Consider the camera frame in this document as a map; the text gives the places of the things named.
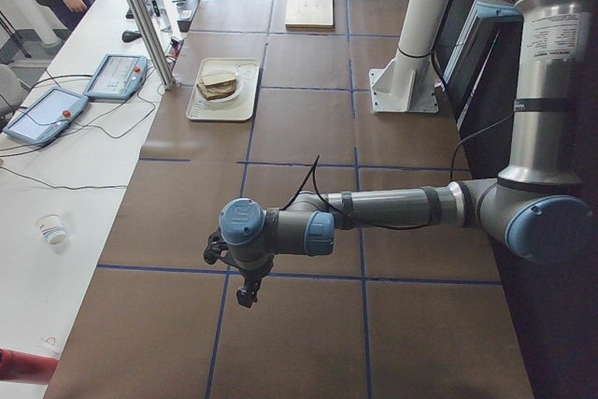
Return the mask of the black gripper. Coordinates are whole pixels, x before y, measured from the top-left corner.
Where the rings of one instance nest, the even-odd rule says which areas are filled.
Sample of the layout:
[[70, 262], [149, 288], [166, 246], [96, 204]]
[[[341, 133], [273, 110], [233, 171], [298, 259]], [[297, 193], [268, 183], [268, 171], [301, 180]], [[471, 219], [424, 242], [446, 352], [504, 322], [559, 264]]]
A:
[[266, 258], [263, 261], [238, 262], [238, 271], [244, 279], [243, 290], [259, 290], [263, 278], [267, 277], [274, 267], [274, 259]]

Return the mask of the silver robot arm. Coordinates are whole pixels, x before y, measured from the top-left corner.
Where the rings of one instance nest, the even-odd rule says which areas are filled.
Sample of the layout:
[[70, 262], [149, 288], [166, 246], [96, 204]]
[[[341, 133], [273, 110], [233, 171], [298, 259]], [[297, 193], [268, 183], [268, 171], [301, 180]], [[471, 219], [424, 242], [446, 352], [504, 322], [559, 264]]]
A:
[[597, 0], [477, 0], [495, 18], [521, 16], [509, 162], [495, 178], [410, 190], [299, 190], [285, 207], [248, 198], [228, 203], [204, 252], [239, 270], [237, 299], [252, 306], [278, 254], [328, 255], [336, 230], [476, 226], [521, 258], [551, 264], [586, 248], [593, 215], [577, 197], [573, 131], [582, 65]]

